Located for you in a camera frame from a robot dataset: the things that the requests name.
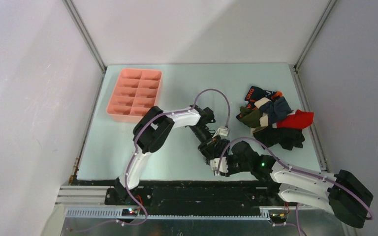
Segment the navy striped boxer underwear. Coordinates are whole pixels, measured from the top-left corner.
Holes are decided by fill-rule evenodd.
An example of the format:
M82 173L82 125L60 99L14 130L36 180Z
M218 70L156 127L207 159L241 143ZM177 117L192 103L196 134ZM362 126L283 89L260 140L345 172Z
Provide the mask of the navy striped boxer underwear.
M229 143L230 143L230 140L228 139L218 140L213 148L214 158L220 158L222 154L224 157L226 157L229 152L229 147L226 148L226 146Z

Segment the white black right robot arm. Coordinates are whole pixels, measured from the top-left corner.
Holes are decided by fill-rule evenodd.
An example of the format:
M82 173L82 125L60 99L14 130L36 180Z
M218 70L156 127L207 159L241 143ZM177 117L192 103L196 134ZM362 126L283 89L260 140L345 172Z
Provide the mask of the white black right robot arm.
M361 229L373 219L370 205L373 194L351 172L318 172L288 164L272 152L258 154L249 143L227 145L213 161L216 175L230 176L249 172L269 184L267 201L298 203L322 209L341 222Z

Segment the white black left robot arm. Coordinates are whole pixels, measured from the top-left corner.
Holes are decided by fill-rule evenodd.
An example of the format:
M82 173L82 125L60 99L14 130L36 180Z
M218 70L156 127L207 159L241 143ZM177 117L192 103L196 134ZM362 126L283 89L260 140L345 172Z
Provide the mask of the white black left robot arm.
M203 155L206 164L218 158L226 145L229 128L225 125L211 131L207 125L215 121L214 113L208 107L201 109L192 105L183 110L173 111L165 111L158 106L150 108L133 129L133 156L126 170L114 181L117 199L124 205L130 205L135 201L134 188L138 186L150 156L164 145L175 128L191 129L200 141L197 149Z

